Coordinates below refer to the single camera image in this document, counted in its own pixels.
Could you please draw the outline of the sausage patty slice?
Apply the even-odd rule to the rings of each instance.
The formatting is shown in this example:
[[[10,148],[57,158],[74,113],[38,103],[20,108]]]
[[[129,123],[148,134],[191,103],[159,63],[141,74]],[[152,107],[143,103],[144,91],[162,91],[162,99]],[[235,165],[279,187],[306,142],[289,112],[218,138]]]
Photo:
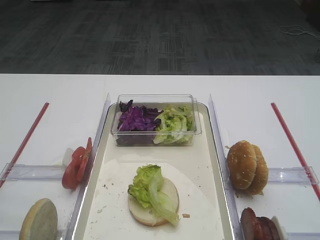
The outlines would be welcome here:
[[[260,240],[263,236],[261,223],[255,212],[247,207],[242,211],[240,223],[246,240]]]

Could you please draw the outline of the shredded green lettuce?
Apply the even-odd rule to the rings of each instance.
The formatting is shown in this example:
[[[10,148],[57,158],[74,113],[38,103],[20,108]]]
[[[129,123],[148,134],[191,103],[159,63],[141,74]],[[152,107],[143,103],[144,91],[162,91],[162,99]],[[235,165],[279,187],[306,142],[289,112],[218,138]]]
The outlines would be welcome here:
[[[156,120],[161,120],[161,123],[155,129],[159,134],[154,137],[154,144],[191,144],[193,136],[186,134],[194,130],[193,113],[189,107],[168,105]]]

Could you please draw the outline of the green lettuce leaf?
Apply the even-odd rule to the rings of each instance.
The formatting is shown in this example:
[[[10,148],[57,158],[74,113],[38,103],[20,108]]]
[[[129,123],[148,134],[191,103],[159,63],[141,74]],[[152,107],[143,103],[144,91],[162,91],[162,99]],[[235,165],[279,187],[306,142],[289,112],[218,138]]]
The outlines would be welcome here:
[[[176,227],[179,223],[178,213],[172,209],[172,200],[159,193],[164,178],[159,165],[149,164],[137,168],[133,183],[128,186],[128,195],[133,196],[144,208],[152,207],[168,223]]]

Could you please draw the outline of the rear tomato slice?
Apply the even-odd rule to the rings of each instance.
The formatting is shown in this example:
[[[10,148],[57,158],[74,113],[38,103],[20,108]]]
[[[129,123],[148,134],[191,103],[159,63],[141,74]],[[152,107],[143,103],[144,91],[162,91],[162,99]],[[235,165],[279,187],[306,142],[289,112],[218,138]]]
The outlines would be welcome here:
[[[82,160],[81,160],[81,163],[80,163],[80,167],[79,167],[77,175],[76,175],[76,178],[79,182],[81,182],[84,177],[84,173],[85,173],[86,166],[87,166],[89,157],[91,155],[92,149],[93,149],[92,138],[89,137],[84,154],[83,154],[83,157],[82,157]]]

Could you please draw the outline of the tomato slice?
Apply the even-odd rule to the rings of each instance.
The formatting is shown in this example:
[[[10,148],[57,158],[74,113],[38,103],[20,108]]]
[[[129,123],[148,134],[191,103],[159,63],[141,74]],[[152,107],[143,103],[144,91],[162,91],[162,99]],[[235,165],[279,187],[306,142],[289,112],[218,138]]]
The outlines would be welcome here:
[[[72,161],[66,167],[63,177],[62,177],[62,186],[65,189],[75,190],[79,184],[77,180],[77,173],[85,153],[85,148],[80,146],[76,150],[74,150],[72,154]]]
[[[81,163],[80,163],[80,167],[79,167],[77,175],[76,175],[76,178],[79,182],[81,182],[84,177],[84,173],[85,173],[86,166],[87,166],[89,157],[91,155],[92,149],[93,149],[92,138],[89,137],[84,154],[83,154],[83,157],[82,157],[82,160],[81,160]]]

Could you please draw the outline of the front tomato slice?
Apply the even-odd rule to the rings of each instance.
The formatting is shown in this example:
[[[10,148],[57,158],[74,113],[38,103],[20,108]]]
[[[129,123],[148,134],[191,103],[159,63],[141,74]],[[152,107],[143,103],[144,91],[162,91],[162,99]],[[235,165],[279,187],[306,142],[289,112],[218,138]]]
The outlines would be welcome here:
[[[72,161],[66,167],[63,177],[62,177],[62,186],[65,189],[75,190],[79,184],[77,180],[77,173],[85,153],[85,148],[80,146],[76,150],[74,150],[72,154]]]

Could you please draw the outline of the rear sausage patty slices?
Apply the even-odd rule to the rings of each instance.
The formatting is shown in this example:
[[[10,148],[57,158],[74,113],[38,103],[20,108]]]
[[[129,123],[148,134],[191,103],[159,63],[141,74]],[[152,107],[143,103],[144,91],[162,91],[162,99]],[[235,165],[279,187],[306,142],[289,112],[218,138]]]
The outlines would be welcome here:
[[[256,230],[256,239],[257,240],[280,240],[280,235],[277,230],[275,223],[265,217],[257,217],[257,230]]]

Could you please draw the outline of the white stopper by patties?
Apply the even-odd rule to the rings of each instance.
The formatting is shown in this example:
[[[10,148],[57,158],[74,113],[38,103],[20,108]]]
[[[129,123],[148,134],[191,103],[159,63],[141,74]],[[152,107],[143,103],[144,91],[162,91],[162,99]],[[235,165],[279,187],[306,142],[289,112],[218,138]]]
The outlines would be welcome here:
[[[276,228],[277,228],[277,232],[279,235],[280,240],[288,240],[288,234],[286,232],[286,229],[280,224],[279,219],[277,218],[277,216],[273,216],[271,218],[271,220],[273,221],[273,223],[275,224]]]

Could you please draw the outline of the clear plastic salad container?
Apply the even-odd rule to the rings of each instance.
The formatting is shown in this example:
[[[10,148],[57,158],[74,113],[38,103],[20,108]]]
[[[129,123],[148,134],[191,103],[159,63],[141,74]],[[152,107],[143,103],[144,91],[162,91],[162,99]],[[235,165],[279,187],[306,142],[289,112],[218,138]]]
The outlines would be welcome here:
[[[110,130],[117,146],[190,146],[202,133],[190,94],[121,94]]]

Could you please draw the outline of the shredded purple cabbage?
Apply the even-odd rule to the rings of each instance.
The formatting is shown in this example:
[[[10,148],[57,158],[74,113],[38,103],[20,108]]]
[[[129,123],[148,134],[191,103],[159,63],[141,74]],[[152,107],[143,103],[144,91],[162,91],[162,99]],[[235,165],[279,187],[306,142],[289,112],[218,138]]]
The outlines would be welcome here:
[[[161,124],[156,120],[162,111],[157,108],[147,108],[144,105],[132,106],[133,100],[128,103],[120,102],[121,116],[119,117],[117,130],[119,132],[153,132]],[[120,135],[116,142],[119,146],[146,146],[153,143],[152,134],[124,134]]]

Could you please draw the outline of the front sesame bun top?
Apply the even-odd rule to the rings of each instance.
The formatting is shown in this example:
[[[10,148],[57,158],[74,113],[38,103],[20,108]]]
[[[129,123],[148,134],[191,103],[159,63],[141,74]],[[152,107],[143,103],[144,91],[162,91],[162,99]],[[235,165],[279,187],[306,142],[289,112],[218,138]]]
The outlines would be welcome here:
[[[251,143],[246,140],[235,143],[228,151],[227,166],[232,185],[238,190],[247,189],[255,177],[257,167]]]

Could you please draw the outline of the sesame bun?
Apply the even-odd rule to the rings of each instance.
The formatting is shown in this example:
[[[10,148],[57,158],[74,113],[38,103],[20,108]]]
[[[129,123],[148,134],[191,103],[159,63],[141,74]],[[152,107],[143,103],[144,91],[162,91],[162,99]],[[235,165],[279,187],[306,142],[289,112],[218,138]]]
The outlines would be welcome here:
[[[245,192],[250,195],[258,195],[263,192],[263,189],[268,183],[269,169],[264,159],[261,149],[257,145],[252,145],[256,156],[256,170],[253,181],[250,186],[245,189]]]
[[[246,140],[235,143],[228,151],[227,166],[232,185],[238,190],[247,189],[255,177],[257,167],[251,143]]]

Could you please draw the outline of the bottom bun on tray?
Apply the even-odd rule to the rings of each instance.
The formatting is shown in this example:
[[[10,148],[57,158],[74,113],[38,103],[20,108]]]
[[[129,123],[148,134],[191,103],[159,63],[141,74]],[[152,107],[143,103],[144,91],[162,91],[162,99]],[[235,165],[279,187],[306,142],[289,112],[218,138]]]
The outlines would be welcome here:
[[[172,200],[172,209],[178,212],[179,209],[179,194],[174,183],[167,179],[163,179],[163,185],[159,193],[166,194]],[[128,207],[133,217],[146,226],[160,226],[166,224],[168,221],[156,213],[151,206],[143,207],[132,195],[128,195]]]

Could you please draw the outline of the white stopper by tomatoes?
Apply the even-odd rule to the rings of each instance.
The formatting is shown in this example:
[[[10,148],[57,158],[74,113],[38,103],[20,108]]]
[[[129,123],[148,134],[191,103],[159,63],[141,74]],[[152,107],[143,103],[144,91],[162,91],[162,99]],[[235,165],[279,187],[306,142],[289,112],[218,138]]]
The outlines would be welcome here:
[[[68,165],[72,162],[72,155],[74,153],[74,150],[72,148],[67,148],[64,156],[62,158],[62,165],[64,168],[67,168]]]

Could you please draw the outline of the metal serving tray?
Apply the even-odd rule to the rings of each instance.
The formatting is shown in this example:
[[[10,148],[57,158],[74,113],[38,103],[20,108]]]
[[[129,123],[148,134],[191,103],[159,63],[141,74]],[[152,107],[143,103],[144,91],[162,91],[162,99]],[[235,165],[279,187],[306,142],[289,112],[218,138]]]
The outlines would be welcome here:
[[[198,105],[202,133],[189,146],[116,146],[110,133],[112,105],[88,183],[76,240],[231,240],[224,186],[208,108]],[[128,186],[137,168],[161,166],[179,195],[177,227],[149,227],[129,211]]]

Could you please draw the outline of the right red strip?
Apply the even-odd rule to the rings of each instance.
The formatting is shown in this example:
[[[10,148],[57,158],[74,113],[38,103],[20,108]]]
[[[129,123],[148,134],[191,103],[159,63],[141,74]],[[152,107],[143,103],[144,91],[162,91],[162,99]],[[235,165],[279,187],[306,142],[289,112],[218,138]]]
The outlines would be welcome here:
[[[270,105],[271,105],[276,117],[278,118],[278,121],[279,121],[280,125],[282,126],[301,166],[304,168],[304,171],[305,171],[307,177],[309,178],[309,181],[312,185],[312,188],[313,188],[317,198],[320,199],[320,188],[319,188],[319,184],[316,182],[315,175],[312,173],[311,168],[308,166],[302,152],[300,151],[295,139],[293,138],[293,136],[292,136],[284,118],[282,117],[276,103],[272,102]]]

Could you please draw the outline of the red strip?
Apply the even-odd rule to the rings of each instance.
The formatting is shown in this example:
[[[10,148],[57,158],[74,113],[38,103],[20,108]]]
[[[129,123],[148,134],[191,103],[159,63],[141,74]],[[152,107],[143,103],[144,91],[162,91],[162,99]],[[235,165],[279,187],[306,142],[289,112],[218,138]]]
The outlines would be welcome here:
[[[16,151],[15,155],[13,156],[12,160],[7,164],[7,166],[3,169],[4,173],[0,177],[0,187],[4,185],[9,176],[9,173],[14,168],[17,160],[19,159],[20,155],[22,154],[24,148],[26,147],[30,137],[32,136],[33,132],[35,131],[36,127],[38,126],[39,122],[41,121],[43,115],[45,114],[47,108],[49,107],[50,103],[46,102],[42,109],[40,110],[39,114],[37,115],[36,119],[34,120],[32,126],[30,127],[29,131],[27,132],[26,136],[24,137],[22,143],[20,144],[18,150]]]
[[[309,181],[312,185],[312,188],[313,188],[317,198],[320,199],[320,188],[319,188],[319,184],[316,182],[315,175],[312,173],[311,168],[308,166],[302,152],[300,151],[295,139],[293,138],[293,136],[292,136],[284,118],[282,117],[276,103],[272,102],[270,105],[271,105],[276,117],[278,118],[278,121],[279,121],[280,125],[282,126],[301,166],[304,168],[304,171],[305,171],[307,177],[309,178]]]

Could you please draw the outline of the rear sesame bun top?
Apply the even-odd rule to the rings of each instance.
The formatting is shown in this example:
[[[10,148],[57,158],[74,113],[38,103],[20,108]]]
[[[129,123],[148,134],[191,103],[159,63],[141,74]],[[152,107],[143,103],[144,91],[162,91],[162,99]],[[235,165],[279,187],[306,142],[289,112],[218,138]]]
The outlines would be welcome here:
[[[261,149],[257,145],[252,145],[256,156],[256,170],[253,181],[250,186],[245,189],[245,192],[250,195],[258,195],[263,192],[263,189],[268,183],[269,169],[264,159]]]

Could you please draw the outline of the right long clear divider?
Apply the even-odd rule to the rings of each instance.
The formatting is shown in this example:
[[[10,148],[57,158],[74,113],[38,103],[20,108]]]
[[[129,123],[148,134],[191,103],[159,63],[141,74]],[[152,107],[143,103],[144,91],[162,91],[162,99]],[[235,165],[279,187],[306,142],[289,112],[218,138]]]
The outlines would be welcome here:
[[[233,240],[243,240],[242,226],[239,220],[239,215],[237,211],[237,205],[235,200],[235,193],[232,184],[229,180],[229,170],[227,166],[227,160],[225,157],[225,150],[223,146],[223,141],[221,137],[221,131],[219,126],[219,121],[217,118],[217,111],[212,99],[212,95],[209,95],[208,99],[209,114],[211,118],[211,128],[214,135],[215,148],[217,152],[218,164],[220,169],[220,175],[223,184],[224,198],[226,201],[228,220],[231,227],[231,234]]]

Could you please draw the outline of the long clear divider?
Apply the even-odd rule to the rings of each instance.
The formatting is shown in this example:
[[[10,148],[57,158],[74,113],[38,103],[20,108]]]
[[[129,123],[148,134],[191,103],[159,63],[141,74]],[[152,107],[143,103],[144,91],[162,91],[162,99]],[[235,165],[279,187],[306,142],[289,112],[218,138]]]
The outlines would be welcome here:
[[[235,193],[232,184],[229,180],[229,170],[227,166],[227,160],[225,157],[225,150],[223,146],[223,141],[221,137],[221,131],[219,126],[219,121],[217,118],[217,111],[212,99],[212,95],[209,95],[208,99],[209,114],[211,118],[211,128],[214,135],[215,148],[217,152],[218,164],[220,169],[220,175],[223,184],[224,198],[226,201],[228,220],[231,227],[231,234],[233,240],[243,240],[242,226],[239,220],[239,215],[237,211],[237,205],[235,200]]]
[[[90,178],[93,172],[97,151],[99,149],[101,137],[103,135],[104,127],[106,118],[108,115],[108,109],[110,107],[111,100],[110,100],[110,94],[106,94],[106,99],[103,105],[102,114],[99,120],[99,124],[97,127],[97,131],[94,137],[93,146],[92,146],[92,152],[90,154],[90,157],[88,159],[88,164],[86,166],[85,172],[84,172],[84,182],[80,184],[79,192],[75,201],[75,205],[73,208],[73,212],[70,218],[70,221],[66,227],[66,230],[62,233],[62,237],[60,237],[60,240],[74,240],[76,237],[76,230],[77,227],[80,225],[80,218],[82,212],[84,212],[84,204],[87,195],[89,194],[89,183]]]

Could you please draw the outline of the left red strip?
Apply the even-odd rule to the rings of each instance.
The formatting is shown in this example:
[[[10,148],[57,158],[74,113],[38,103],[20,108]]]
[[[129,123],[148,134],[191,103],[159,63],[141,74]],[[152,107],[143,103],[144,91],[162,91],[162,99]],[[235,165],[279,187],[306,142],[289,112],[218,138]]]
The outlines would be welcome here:
[[[34,120],[32,126],[30,127],[29,131],[27,132],[26,136],[24,137],[22,143],[20,144],[18,150],[16,151],[15,155],[13,156],[12,160],[7,164],[7,166],[3,169],[4,173],[0,177],[0,187],[4,185],[9,176],[9,173],[14,168],[17,160],[19,159],[20,155],[22,154],[24,148],[26,147],[30,137],[32,136],[33,132],[35,131],[36,127],[38,126],[39,122],[41,121],[43,115],[45,114],[47,108],[49,107],[50,103],[46,102],[42,109],[40,110],[39,114],[37,115],[36,119]]]

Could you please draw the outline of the left long clear divider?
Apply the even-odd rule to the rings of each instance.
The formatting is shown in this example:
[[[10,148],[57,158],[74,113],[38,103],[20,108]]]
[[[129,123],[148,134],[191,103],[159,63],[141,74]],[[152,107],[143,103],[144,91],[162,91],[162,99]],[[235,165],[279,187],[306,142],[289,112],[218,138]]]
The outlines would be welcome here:
[[[85,172],[84,172],[84,182],[80,184],[79,192],[75,201],[75,205],[73,208],[73,212],[70,218],[70,221],[66,227],[66,230],[62,233],[62,237],[60,237],[60,240],[74,240],[76,237],[76,230],[77,227],[80,225],[80,218],[82,212],[84,212],[84,204],[87,195],[89,194],[89,183],[90,178],[93,172],[97,151],[99,149],[101,137],[103,135],[104,127],[106,118],[108,115],[108,109],[110,107],[111,100],[110,100],[110,94],[106,94],[106,99],[103,105],[102,114],[99,120],[99,124],[97,127],[97,131],[94,137],[93,146],[92,146],[92,152],[90,154],[90,157],[88,159],[88,164],[86,166]]]

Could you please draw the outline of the left upper clear holder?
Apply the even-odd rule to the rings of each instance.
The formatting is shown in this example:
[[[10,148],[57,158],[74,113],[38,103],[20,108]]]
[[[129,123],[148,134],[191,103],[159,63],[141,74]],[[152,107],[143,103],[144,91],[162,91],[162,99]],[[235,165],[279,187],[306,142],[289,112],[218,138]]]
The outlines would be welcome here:
[[[25,165],[7,163],[0,174],[1,181],[60,181],[62,165]]]

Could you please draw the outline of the bun half at left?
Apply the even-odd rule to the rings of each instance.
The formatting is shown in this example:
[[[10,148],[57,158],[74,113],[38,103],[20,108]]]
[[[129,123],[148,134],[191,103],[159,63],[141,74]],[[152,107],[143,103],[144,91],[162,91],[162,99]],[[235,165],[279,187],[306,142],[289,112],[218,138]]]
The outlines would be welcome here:
[[[35,202],[26,214],[20,232],[20,240],[55,240],[58,233],[58,213],[49,198]]]

